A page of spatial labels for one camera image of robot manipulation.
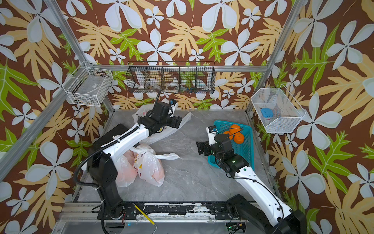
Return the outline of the white printed plastic bag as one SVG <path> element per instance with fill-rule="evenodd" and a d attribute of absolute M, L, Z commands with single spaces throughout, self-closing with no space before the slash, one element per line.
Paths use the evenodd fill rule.
<path fill-rule="evenodd" d="M 131 150 L 125 152 L 116 162 L 116 185 L 119 188 L 128 187 L 134 183 L 137 171 L 134 168 L 135 153 Z"/>

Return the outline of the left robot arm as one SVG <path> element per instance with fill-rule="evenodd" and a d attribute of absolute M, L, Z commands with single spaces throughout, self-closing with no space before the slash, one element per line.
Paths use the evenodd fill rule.
<path fill-rule="evenodd" d="M 152 110 L 139 117 L 133 127 L 102 145 L 77 167 L 73 176 L 74 182 L 97 189 L 103 203 L 102 216 L 107 214 L 113 219 L 123 217 L 123 200 L 116 186 L 118 171 L 115 162 L 131 147 L 158 133 L 164 127 L 178 129 L 182 118 L 174 115 L 177 106 L 178 103 L 174 99 L 167 103 L 156 101 Z"/>

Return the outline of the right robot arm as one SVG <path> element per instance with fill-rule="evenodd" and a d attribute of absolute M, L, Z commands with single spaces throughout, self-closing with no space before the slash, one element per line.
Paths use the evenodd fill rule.
<path fill-rule="evenodd" d="M 226 176 L 242 185 L 257 203 L 254 206 L 242 195 L 233 196 L 227 201 L 231 217 L 249 221 L 264 234 L 307 232 L 305 214 L 293 211 L 265 186 L 249 163 L 234 152 L 227 134 L 210 134 L 208 141 L 198 141 L 196 145 L 200 155 L 213 155 Z"/>

